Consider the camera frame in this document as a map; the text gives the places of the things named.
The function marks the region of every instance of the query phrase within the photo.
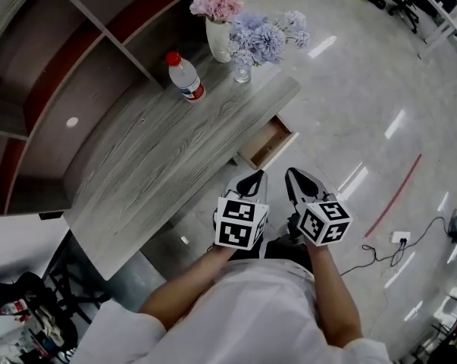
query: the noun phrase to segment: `desk leg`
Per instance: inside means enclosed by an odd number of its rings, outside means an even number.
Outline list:
[[[439,35],[437,39],[435,39],[423,52],[418,54],[420,59],[426,58],[437,46],[440,46],[444,41],[452,35],[454,32],[454,27],[449,27],[443,33]]]
[[[439,37],[441,33],[447,30],[447,27],[449,27],[449,24],[446,21],[444,21],[440,26],[438,26],[438,28],[435,31],[432,32],[432,34],[429,35],[429,37],[425,39],[425,43],[430,45]]]

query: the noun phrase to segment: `black cord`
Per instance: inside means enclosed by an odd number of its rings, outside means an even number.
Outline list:
[[[449,234],[449,231],[447,229],[446,219],[440,215],[440,216],[434,217],[434,219],[430,222],[430,224],[425,228],[424,233],[414,243],[409,244],[407,246],[406,245],[407,244],[407,240],[406,239],[400,240],[400,246],[399,246],[398,250],[396,252],[394,252],[394,254],[392,254],[390,256],[386,256],[386,257],[384,257],[382,259],[379,259],[378,256],[377,256],[377,251],[376,251],[376,249],[374,247],[366,245],[366,244],[363,244],[362,245],[362,249],[363,250],[371,251],[373,253],[373,260],[371,260],[371,262],[369,262],[368,264],[365,264],[365,265],[357,265],[356,267],[353,267],[353,268],[349,269],[348,271],[343,272],[341,274],[341,276],[346,275],[348,272],[356,270],[357,268],[366,268],[366,267],[369,267],[370,265],[373,265],[376,262],[382,262],[382,261],[388,260],[388,259],[391,259],[390,267],[395,267],[396,265],[398,265],[402,261],[403,256],[405,254],[405,250],[408,249],[408,248],[411,248],[413,246],[416,246],[420,242],[420,240],[422,240],[424,238],[424,236],[427,234],[428,230],[430,229],[430,227],[432,226],[432,224],[436,220],[442,220],[442,222],[443,222],[443,230],[444,230],[444,232],[446,232],[446,234]]]

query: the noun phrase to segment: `shirt sleeve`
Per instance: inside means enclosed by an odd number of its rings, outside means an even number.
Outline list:
[[[359,338],[351,341],[343,348],[343,355],[346,363],[360,364],[390,364],[387,347],[385,344],[369,340],[367,338]]]
[[[162,323],[133,313],[114,301],[102,305],[71,364],[124,364],[147,355],[165,336]]]

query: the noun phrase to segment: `pink flower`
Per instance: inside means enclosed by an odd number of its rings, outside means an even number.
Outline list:
[[[189,6],[193,15],[207,15],[213,16],[213,7],[210,0],[193,0],[193,3]]]
[[[209,0],[213,7],[213,18],[219,21],[229,21],[233,15],[243,9],[243,0]]]

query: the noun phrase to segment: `white t-shirt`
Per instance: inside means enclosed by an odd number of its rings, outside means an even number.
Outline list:
[[[314,317],[311,275],[289,260],[229,262],[168,333],[154,317],[105,303],[72,364],[388,364],[385,345],[327,345]]]

